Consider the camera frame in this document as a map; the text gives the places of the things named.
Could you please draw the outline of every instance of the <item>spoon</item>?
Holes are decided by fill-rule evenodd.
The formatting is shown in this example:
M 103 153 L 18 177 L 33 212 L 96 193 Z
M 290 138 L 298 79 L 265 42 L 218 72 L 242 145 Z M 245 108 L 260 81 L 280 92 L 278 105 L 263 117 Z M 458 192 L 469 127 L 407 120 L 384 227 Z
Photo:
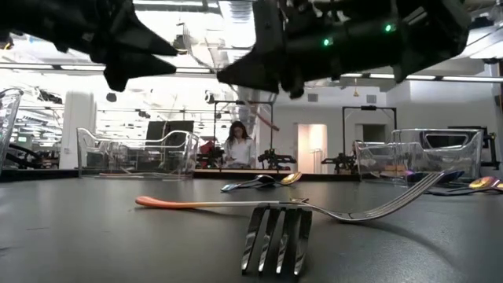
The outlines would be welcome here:
M 273 177 L 269 175 L 257 175 L 251 181 L 242 182 L 241 184 L 229 184 L 225 185 L 220 189 L 223 193 L 229 192 L 234 189 L 246 189 L 246 188 L 262 188 L 262 187 L 274 187 L 274 185 L 278 184 L 280 186 L 288 186 L 293 184 L 294 182 L 299 181 L 302 176 L 301 172 L 292 173 L 286 177 L 284 177 L 281 181 L 276 181 Z M 249 185 L 254 182 L 258 182 L 259 184 Z

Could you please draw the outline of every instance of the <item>table surface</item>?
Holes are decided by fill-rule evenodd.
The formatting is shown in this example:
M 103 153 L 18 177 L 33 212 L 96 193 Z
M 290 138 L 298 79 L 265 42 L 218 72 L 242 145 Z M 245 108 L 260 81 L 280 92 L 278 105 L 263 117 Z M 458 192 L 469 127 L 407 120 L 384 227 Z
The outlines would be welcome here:
M 251 208 L 144 209 L 134 198 L 309 197 L 324 208 L 358 211 L 401 193 L 349 182 L 220 193 L 227 182 L 84 178 L 0 184 L 0 282 L 289 281 L 273 275 L 272 266 L 259 277 L 253 271 L 257 263 L 241 275 Z M 503 282 L 500 215 L 503 196 L 487 195 L 422 196 L 394 215 L 362 225 L 316 214 L 299 281 Z

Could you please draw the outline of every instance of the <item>clear plastic bin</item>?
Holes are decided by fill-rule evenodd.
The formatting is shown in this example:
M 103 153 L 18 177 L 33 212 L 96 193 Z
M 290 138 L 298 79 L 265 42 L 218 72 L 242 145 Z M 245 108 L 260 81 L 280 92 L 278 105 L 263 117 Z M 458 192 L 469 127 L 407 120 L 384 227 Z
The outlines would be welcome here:
M 13 133 L 14 122 L 16 122 L 17 110 L 22 96 L 23 91 L 16 88 L 0 91 L 0 121 L 2 121 L 0 125 L 0 174 L 6 161 L 10 137 Z
M 174 130 L 160 140 L 118 139 L 77 129 L 79 176 L 191 178 L 199 137 Z
M 430 172 L 446 171 L 444 182 L 479 177 L 481 130 L 394 130 L 388 143 L 357 143 L 363 179 L 414 183 Z

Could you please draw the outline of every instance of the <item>pillar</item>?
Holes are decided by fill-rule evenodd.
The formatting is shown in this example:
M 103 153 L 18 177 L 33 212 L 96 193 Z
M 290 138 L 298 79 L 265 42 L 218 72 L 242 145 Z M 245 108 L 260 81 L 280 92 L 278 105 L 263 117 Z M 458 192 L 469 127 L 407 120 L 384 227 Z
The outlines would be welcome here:
M 66 93 L 64 101 L 63 135 L 61 137 L 60 169 L 79 166 L 77 155 L 77 128 L 96 130 L 97 104 L 94 94 L 78 90 Z

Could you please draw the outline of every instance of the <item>white shirt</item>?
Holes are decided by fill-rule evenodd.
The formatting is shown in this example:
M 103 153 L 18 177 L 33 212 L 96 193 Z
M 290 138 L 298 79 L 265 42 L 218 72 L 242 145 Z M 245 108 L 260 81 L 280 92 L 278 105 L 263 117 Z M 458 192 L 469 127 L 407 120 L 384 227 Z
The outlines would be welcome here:
M 226 142 L 224 151 L 226 152 L 226 157 L 229 156 L 234 159 L 234 161 L 230 163 L 248 164 L 251 167 L 255 166 L 255 141 L 251 138 L 247 138 L 241 142 L 237 142 L 237 140 L 234 139 L 232 145 Z

